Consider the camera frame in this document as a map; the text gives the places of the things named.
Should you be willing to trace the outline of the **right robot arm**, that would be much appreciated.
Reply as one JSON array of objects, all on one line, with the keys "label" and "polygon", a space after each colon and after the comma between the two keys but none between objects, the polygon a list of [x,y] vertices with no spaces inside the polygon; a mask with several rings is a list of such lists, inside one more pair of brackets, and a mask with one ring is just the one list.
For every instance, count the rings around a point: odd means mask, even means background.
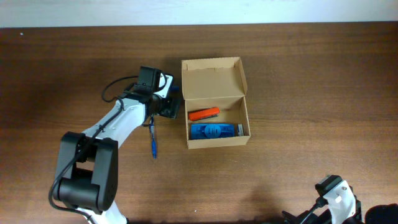
[{"label": "right robot arm", "polygon": [[376,205],[362,216],[361,202],[352,186],[339,175],[328,175],[315,185],[319,197],[311,209],[300,215],[283,211],[289,224],[384,224],[397,223],[397,204]]}]

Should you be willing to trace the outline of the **white marker blue cap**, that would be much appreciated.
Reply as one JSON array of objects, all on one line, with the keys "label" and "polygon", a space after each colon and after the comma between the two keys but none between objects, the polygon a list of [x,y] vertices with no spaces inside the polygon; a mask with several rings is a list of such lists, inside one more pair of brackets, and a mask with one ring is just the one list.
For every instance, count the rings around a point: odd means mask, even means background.
[{"label": "white marker blue cap", "polygon": [[179,86],[171,86],[170,87],[170,91],[171,92],[179,92],[180,91],[180,87]]}]

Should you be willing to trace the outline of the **orange stapler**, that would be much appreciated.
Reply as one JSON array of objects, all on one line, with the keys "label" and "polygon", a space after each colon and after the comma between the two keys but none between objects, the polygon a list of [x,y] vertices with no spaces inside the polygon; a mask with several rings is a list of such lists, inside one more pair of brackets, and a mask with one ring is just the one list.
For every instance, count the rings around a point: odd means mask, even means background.
[{"label": "orange stapler", "polygon": [[218,107],[213,107],[213,108],[191,111],[188,113],[188,119],[190,121],[199,121],[202,119],[216,117],[219,114],[220,114],[220,109]]}]

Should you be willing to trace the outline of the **blue ballpoint pen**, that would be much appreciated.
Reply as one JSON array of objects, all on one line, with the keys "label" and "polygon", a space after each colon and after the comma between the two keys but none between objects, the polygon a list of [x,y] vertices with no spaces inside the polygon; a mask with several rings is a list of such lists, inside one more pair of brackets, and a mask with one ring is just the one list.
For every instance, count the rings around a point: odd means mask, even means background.
[{"label": "blue ballpoint pen", "polygon": [[152,147],[152,157],[157,159],[157,144],[155,140],[155,130],[154,130],[154,115],[150,117],[149,131],[151,135],[151,147]]}]

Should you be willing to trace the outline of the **brown cardboard box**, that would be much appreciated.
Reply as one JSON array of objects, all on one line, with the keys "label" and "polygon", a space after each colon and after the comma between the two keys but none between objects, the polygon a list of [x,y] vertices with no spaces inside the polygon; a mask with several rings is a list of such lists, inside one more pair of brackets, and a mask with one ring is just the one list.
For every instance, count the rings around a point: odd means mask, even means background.
[{"label": "brown cardboard box", "polygon": [[[185,103],[187,147],[189,149],[241,146],[251,137],[243,63],[240,57],[203,58],[182,61],[182,93]],[[189,113],[218,108],[218,116],[199,120],[199,123],[232,124],[242,126],[243,134],[230,138],[193,139]]]}]

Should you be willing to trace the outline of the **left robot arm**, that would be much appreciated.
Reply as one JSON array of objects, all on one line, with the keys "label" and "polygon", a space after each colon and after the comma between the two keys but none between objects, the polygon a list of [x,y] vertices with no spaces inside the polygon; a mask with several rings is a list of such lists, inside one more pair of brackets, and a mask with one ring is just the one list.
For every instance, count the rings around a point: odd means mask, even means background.
[{"label": "left robot arm", "polygon": [[134,82],[114,96],[110,112],[81,133],[67,132],[60,141],[51,207],[84,216],[88,223],[129,223],[115,202],[118,151],[138,127],[147,127],[153,158],[157,157],[154,118],[177,117],[181,98],[174,76],[141,67]]}]

